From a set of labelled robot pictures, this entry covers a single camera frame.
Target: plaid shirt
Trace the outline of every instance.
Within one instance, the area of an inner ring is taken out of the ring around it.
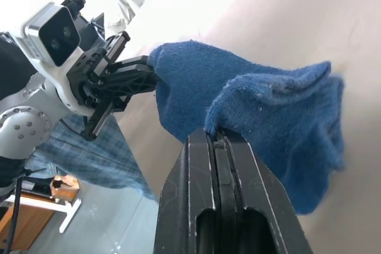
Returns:
[[[84,128],[83,117],[79,115],[71,115],[64,121],[78,133]],[[26,168],[46,168],[34,174],[39,178],[70,174],[102,187],[132,187],[143,196],[156,199],[113,116],[109,116],[94,142],[58,123],[50,139],[36,148]]]

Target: robot camera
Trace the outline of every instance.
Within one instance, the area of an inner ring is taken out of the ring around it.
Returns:
[[[61,67],[79,46],[80,36],[67,7],[49,4],[23,27],[32,57]]]

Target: camera lens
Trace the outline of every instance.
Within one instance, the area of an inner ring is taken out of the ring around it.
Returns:
[[[64,35],[66,38],[69,38],[71,36],[71,29],[69,27],[64,28]]]
[[[56,39],[52,40],[52,48],[58,50],[60,48],[60,43]]]

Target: blue towel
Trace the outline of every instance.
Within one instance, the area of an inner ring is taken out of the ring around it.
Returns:
[[[297,214],[317,207],[343,167],[343,81],[329,76],[329,62],[286,71],[189,41],[158,47],[148,63],[162,79],[156,99],[168,132],[182,142],[200,127],[242,134]]]

